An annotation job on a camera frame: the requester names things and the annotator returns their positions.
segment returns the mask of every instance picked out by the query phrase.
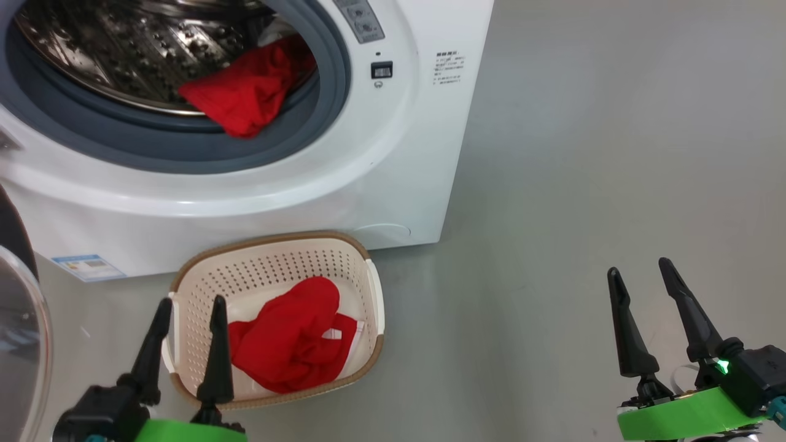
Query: basket rim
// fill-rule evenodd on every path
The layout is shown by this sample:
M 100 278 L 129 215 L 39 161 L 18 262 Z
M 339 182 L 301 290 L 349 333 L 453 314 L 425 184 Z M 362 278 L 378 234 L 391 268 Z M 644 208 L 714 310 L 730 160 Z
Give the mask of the basket rim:
M 196 266 L 198 263 L 206 260 L 207 258 L 212 258 L 213 256 L 222 255 L 223 253 L 234 252 L 236 250 L 247 249 L 249 247 L 256 247 L 257 245 L 266 245 L 266 244 L 274 244 L 277 242 L 289 242 L 289 241 L 299 241 L 304 239 L 336 239 L 339 241 L 344 241 L 349 245 L 353 246 L 355 249 L 358 250 L 360 256 L 363 257 L 363 260 L 370 260 L 371 255 L 369 251 L 363 247 L 360 241 L 354 239 L 348 234 L 343 234 L 341 232 L 336 232 L 333 230 L 317 230 L 313 232 L 302 232 L 298 234 L 280 234 L 280 235 L 273 235 L 268 237 L 262 238 L 254 238 L 249 239 L 246 241 L 240 241 L 229 245 L 222 245 L 219 247 L 215 247 L 213 249 L 205 250 L 202 253 L 194 256 L 190 260 L 188 260 L 183 267 L 180 267 L 180 271 L 175 275 L 174 281 L 170 285 L 169 291 L 176 293 L 180 288 L 180 284 L 183 282 L 183 278 L 189 273 L 189 271 Z
M 331 392 L 333 390 L 346 387 L 347 385 L 354 384 L 360 378 L 366 376 L 374 364 L 376 364 L 376 360 L 379 359 L 380 353 L 382 352 L 383 344 L 384 335 L 381 334 L 376 337 L 374 351 L 372 352 L 371 357 L 369 357 L 369 360 L 366 361 L 362 367 L 360 367 L 360 370 L 355 371 L 346 378 L 336 379 L 335 381 L 328 382 L 327 384 L 318 385 L 311 389 L 301 390 L 294 393 L 263 397 L 259 399 L 233 400 L 232 402 L 219 405 L 219 410 L 243 410 L 248 408 L 266 407 L 268 405 L 275 405 L 277 403 L 287 403 L 295 400 L 306 399 L 307 397 L 321 395 L 323 393 Z M 201 405 L 201 402 L 185 387 L 185 384 L 183 384 L 179 373 L 170 373 L 169 378 L 172 380 L 174 389 L 180 393 L 180 396 L 183 396 L 183 398 L 185 398 L 194 407 L 199 407 Z

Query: green led light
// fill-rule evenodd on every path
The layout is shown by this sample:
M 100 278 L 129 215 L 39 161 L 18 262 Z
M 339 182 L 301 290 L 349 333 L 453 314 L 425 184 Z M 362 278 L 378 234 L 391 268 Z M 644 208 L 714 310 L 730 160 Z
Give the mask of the green led light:
M 723 359 L 718 359 L 718 368 L 720 369 L 721 373 L 728 374 L 729 373 L 729 361 L 725 361 Z

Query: laundry basket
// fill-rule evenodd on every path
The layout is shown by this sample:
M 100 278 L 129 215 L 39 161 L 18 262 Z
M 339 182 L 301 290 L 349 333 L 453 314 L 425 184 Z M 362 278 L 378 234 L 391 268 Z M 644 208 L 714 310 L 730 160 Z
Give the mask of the laundry basket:
M 355 239 L 335 232 L 288 234 L 208 250 L 191 259 L 172 282 L 173 332 L 161 349 L 172 383 L 199 404 L 212 339 L 210 318 L 216 295 L 226 299 L 229 322 L 254 319 L 262 306 L 299 281 L 324 276 L 340 292 L 339 313 L 365 326 L 339 377 L 289 394 L 264 389 L 232 367 L 235 398 L 224 410 L 263 407 L 315 396 L 349 385 L 368 373 L 382 350 L 385 318 L 379 275 Z

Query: concrete floor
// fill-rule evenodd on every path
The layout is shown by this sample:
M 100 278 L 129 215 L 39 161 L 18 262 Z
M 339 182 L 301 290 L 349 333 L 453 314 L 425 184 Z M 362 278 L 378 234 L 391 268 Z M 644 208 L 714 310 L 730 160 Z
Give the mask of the concrete floor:
M 615 407 L 635 381 L 618 374 L 610 266 L 661 379 L 688 362 L 660 256 L 724 337 L 786 348 L 783 17 L 776 0 L 498 0 L 443 240 L 373 254 L 387 310 L 376 367 L 227 418 L 266 442 L 619 440 Z M 172 276 L 41 273 L 56 340 L 47 440 L 88 384 L 131 367 Z M 161 386 L 159 416 L 188 418 Z

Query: red towel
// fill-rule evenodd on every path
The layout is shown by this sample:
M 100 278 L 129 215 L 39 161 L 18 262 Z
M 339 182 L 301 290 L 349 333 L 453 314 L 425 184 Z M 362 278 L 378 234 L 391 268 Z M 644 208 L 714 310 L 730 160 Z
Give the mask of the red towel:
M 358 328 L 336 313 L 339 290 L 313 277 L 265 303 L 256 319 L 230 324 L 232 364 L 262 387 L 290 393 L 334 381 L 347 361 Z M 341 339 L 325 339 L 329 329 Z
M 228 68 L 188 82 L 178 92 L 227 134 L 253 138 L 273 121 L 300 73 L 316 65 L 299 35 L 249 50 Z

